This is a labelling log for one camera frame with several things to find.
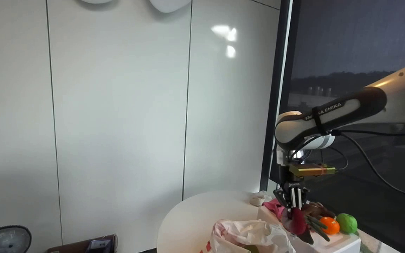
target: brown leather item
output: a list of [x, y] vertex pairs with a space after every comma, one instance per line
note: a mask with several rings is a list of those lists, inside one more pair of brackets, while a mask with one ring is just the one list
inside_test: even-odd
[[97, 237], [77, 243], [72, 243], [72, 244], [67, 244], [67, 245], [62, 245], [54, 248], [48, 249], [47, 253], [85, 253], [87, 250], [89, 243], [92, 240], [101, 240], [101, 239], [111, 239], [112, 242], [114, 243], [110, 253], [116, 253], [117, 252], [117, 246], [118, 246], [118, 237], [116, 234], [111, 234], [111, 235], [106, 235], [102, 237]]

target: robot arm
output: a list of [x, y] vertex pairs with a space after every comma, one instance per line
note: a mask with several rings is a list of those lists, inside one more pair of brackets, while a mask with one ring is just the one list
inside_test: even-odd
[[[313, 112], [286, 112], [278, 117], [275, 137], [280, 149], [294, 150], [320, 133]], [[318, 106], [315, 112], [326, 131], [357, 123], [405, 122], [405, 67], [357, 93]], [[325, 136], [304, 149], [322, 149], [332, 142], [333, 136]]]

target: black strap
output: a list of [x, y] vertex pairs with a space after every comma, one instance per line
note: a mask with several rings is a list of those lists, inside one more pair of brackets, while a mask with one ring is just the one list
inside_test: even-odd
[[315, 120], [315, 124], [316, 124], [316, 128], [318, 129], [318, 133], [320, 133], [322, 136], [326, 136], [326, 135], [328, 135], [329, 133], [326, 131], [326, 129], [324, 128], [324, 126], [323, 126], [323, 124], [321, 123], [321, 120], [320, 120], [320, 115], [318, 114], [319, 113], [319, 109], [318, 109], [318, 107], [313, 107], [312, 108], [312, 117], [314, 118], [314, 120]]

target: pink cloth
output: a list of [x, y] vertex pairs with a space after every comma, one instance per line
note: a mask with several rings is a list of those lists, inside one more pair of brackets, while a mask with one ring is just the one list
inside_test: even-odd
[[279, 221], [282, 220], [282, 212], [284, 211], [285, 207], [279, 204], [277, 199], [271, 200], [270, 202], [264, 202], [262, 205], [274, 213]]

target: sky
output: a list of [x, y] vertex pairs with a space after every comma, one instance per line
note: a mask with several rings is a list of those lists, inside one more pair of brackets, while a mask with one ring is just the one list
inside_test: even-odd
[[405, 0], [302, 0], [293, 78], [405, 67]]

